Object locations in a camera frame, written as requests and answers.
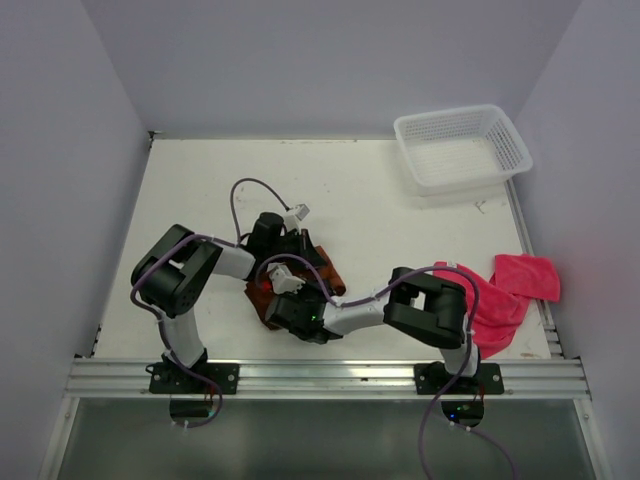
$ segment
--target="black mounting bracket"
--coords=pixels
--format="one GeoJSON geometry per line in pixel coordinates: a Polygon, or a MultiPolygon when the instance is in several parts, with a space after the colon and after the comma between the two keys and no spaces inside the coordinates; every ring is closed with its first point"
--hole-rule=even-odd
{"type": "MultiPolygon", "coordinates": [[[[148,365],[145,370],[151,374],[149,393],[156,395],[208,393],[207,386],[203,382],[187,375],[164,356],[162,362],[148,365]]],[[[208,363],[204,360],[198,361],[191,370],[216,382],[224,395],[234,395],[238,389],[240,365],[237,363],[208,363]]]]}
{"type": "MultiPolygon", "coordinates": [[[[453,375],[446,371],[444,363],[418,363],[413,366],[413,379],[418,395],[435,395],[453,375]]],[[[480,362],[474,377],[461,377],[443,395],[477,395],[483,387],[483,395],[502,395],[504,384],[500,365],[480,362]]]]}

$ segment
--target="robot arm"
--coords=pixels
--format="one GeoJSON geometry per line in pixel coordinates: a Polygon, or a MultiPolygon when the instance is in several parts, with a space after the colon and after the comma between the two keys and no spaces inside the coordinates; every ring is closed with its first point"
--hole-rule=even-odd
{"type": "MultiPolygon", "coordinates": [[[[411,272],[406,267],[393,270],[389,284],[411,272]]],[[[326,343],[361,328],[389,325],[416,340],[440,349],[447,373],[462,367],[467,344],[465,290],[462,286],[432,275],[419,274],[397,285],[386,295],[357,306],[343,308],[353,298],[333,297],[327,302],[319,289],[305,285],[295,294],[277,296],[267,319],[298,338],[326,343]]],[[[470,346],[471,356],[461,376],[473,377],[480,360],[478,348],[470,346]]]]}
{"type": "MultiPolygon", "coordinates": [[[[282,235],[283,225],[284,219],[279,215],[263,213],[246,247],[216,243],[212,239],[189,242],[169,262],[160,265],[140,288],[142,300],[163,312],[165,343],[186,367],[192,368],[207,359],[193,307],[210,275],[251,280],[256,266],[264,259],[285,252],[304,256],[314,267],[324,264],[308,232],[295,230],[282,235]]],[[[171,227],[136,266],[132,284],[192,234],[180,225],[171,227]]],[[[389,284],[411,271],[405,267],[394,269],[389,284]]],[[[465,290],[456,283],[418,274],[397,284],[386,295],[343,308],[341,305],[348,304],[349,298],[333,297],[335,305],[327,302],[317,285],[291,275],[284,265],[269,269],[269,276],[277,296],[269,306],[267,320],[302,340],[323,344],[361,328],[386,324],[439,348],[445,370],[451,375],[460,370],[471,349],[462,376],[472,377],[476,373],[479,355],[475,345],[467,344],[465,290]],[[416,305],[419,297],[424,297],[422,305],[416,305]]]]}

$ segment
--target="white cable connector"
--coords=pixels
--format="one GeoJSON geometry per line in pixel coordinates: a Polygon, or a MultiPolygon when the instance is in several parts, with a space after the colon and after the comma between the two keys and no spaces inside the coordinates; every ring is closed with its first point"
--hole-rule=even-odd
{"type": "Polygon", "coordinates": [[[273,286],[273,293],[280,295],[285,292],[297,292],[304,285],[304,280],[296,277],[289,267],[282,263],[270,263],[267,267],[269,280],[273,286]]]}
{"type": "Polygon", "coordinates": [[[309,214],[310,210],[304,203],[296,205],[284,214],[284,226],[287,232],[291,230],[300,230],[300,222],[309,214]]]}

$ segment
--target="pink towel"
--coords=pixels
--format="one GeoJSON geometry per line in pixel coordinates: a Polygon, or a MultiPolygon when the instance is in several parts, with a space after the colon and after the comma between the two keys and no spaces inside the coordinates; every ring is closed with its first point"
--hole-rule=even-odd
{"type": "MultiPolygon", "coordinates": [[[[435,265],[447,265],[436,262],[435,265]]],[[[477,282],[480,303],[474,319],[474,342],[482,358],[489,358],[511,344],[522,324],[531,298],[558,301],[560,279],[551,261],[531,255],[497,255],[496,269],[488,282],[464,265],[456,265],[477,282]]],[[[467,279],[453,272],[434,272],[440,278],[461,284],[471,311],[474,293],[467,279]]]]}

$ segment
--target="plastic basket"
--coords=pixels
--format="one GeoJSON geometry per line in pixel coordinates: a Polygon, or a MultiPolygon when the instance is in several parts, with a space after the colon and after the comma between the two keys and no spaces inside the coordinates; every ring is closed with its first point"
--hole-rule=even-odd
{"type": "Polygon", "coordinates": [[[393,126],[420,195],[504,182],[533,165],[515,126],[495,105],[400,117],[393,126]]]}

